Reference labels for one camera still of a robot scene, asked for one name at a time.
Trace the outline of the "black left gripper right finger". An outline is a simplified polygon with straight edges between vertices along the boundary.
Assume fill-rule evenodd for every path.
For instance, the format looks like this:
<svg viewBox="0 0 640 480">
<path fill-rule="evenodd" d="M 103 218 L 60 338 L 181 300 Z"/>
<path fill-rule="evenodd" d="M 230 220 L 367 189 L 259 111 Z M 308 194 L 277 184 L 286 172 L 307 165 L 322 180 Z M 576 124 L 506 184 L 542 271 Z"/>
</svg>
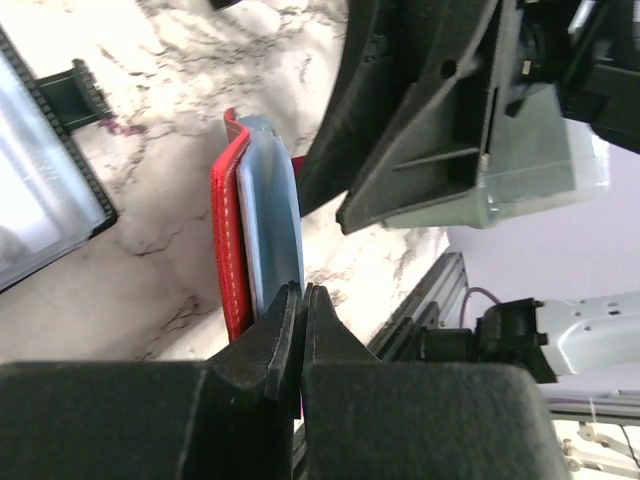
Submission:
<svg viewBox="0 0 640 480">
<path fill-rule="evenodd" d="M 308 291 L 303 371 L 311 479 L 565 479 L 532 376 L 500 364 L 384 362 Z"/>
</svg>

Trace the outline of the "red leather card holder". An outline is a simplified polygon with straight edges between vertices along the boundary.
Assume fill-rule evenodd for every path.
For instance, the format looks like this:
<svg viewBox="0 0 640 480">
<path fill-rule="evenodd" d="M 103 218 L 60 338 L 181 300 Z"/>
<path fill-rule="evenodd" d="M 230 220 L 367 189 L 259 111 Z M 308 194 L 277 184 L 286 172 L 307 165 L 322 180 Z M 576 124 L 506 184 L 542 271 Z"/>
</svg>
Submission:
<svg viewBox="0 0 640 480">
<path fill-rule="evenodd" d="M 303 284 L 295 176 L 304 165 L 263 115 L 225 111 L 228 144 L 210 171 L 212 231 L 225 326 L 238 339 L 261 319 L 279 288 Z"/>
</svg>

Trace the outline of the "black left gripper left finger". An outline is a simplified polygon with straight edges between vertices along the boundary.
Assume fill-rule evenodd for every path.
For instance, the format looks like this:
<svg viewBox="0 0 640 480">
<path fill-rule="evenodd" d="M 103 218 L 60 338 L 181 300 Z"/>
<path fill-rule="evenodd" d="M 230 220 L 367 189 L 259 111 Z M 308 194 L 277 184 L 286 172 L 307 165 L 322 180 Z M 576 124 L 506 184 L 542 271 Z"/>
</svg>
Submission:
<svg viewBox="0 0 640 480">
<path fill-rule="evenodd" d="M 300 412 L 296 284 L 200 361 L 1 369 L 5 479 L 288 479 Z"/>
</svg>

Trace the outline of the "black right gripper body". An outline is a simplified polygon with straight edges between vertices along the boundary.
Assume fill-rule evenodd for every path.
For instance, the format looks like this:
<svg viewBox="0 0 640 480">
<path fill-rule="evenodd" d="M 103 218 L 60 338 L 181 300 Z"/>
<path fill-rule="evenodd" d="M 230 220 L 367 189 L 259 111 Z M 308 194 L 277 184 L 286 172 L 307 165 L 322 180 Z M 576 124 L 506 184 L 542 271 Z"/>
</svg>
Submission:
<svg viewBox="0 0 640 480">
<path fill-rule="evenodd" d="M 494 88 L 482 146 L 497 122 L 551 86 L 562 116 L 601 139 L 639 150 L 639 4 L 636 1 L 490 1 Z"/>
</svg>

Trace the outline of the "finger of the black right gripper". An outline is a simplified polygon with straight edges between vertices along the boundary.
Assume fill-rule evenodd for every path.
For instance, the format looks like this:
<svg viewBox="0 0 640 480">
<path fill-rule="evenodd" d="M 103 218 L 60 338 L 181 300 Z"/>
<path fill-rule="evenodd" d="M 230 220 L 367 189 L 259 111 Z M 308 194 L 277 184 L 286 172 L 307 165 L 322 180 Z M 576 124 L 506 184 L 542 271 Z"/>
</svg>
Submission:
<svg viewBox="0 0 640 480">
<path fill-rule="evenodd" d="M 493 74 L 467 65 L 412 84 L 336 218 L 345 234 L 457 198 L 476 183 L 493 113 Z"/>
<path fill-rule="evenodd" d="M 298 176 L 300 210 L 309 214 L 352 184 L 409 87 L 425 72 L 444 79 L 487 66 L 490 1 L 352 1 L 336 83 Z"/>
</svg>

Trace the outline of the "black leather card holder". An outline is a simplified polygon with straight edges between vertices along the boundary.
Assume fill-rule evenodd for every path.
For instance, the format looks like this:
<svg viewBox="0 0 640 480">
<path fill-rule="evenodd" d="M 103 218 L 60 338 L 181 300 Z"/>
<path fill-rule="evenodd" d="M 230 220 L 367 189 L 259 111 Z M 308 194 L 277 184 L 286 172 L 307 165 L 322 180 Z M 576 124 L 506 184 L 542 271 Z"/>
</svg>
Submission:
<svg viewBox="0 0 640 480">
<path fill-rule="evenodd" d="M 111 228 L 118 212 L 72 137 L 111 118 L 85 61 L 35 78 L 1 36 L 1 288 Z"/>
</svg>

